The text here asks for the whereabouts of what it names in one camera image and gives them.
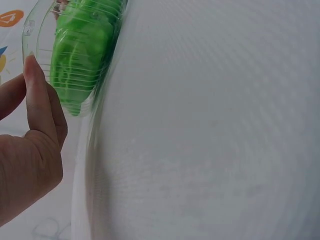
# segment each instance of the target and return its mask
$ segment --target orange shape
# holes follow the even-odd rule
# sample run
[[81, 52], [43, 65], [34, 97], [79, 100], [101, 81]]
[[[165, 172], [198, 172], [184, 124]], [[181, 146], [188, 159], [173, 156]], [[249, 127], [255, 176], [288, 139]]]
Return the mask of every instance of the orange shape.
[[8, 11], [0, 15], [0, 27], [9, 28], [16, 25], [24, 17], [21, 10]]
[[2, 72], [2, 70], [5, 68], [6, 66], [6, 56], [5, 55], [1, 55], [0, 56], [0, 73]]

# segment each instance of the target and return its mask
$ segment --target clear plastic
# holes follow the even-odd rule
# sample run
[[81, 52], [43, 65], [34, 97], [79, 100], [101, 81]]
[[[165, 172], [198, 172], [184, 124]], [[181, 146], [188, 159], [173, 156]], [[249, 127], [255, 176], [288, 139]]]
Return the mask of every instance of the clear plastic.
[[65, 113], [90, 113], [114, 53], [127, 0], [39, 0], [25, 20], [22, 56], [33, 53]]

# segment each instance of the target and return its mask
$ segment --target yellow shape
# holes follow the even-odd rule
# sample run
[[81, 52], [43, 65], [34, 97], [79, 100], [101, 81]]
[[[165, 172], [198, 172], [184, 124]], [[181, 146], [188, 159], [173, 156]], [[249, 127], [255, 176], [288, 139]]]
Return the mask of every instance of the yellow shape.
[[7, 61], [7, 58], [5, 55], [1, 55], [0, 56], [0, 73], [2, 72], [2, 70], [5, 68], [6, 66], [6, 61]]

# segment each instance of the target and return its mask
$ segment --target white surface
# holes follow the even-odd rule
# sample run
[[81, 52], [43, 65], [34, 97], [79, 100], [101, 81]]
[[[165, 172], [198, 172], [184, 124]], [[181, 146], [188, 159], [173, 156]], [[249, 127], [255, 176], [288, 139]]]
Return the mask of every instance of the white surface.
[[77, 159], [73, 239], [319, 239], [319, 13], [132, 0]]

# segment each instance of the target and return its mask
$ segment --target finger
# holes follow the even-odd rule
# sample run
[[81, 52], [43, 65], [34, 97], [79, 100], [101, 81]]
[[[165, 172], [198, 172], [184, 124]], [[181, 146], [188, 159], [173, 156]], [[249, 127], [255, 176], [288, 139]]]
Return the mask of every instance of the finger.
[[31, 55], [25, 59], [23, 75], [26, 85], [26, 110], [30, 129], [46, 134], [58, 144], [46, 78], [35, 56]]
[[56, 90], [48, 83], [46, 83], [46, 88], [51, 104], [51, 111], [56, 135], [61, 150], [68, 134], [68, 125]]
[[11, 114], [26, 96], [25, 78], [22, 74], [0, 86], [0, 120]]

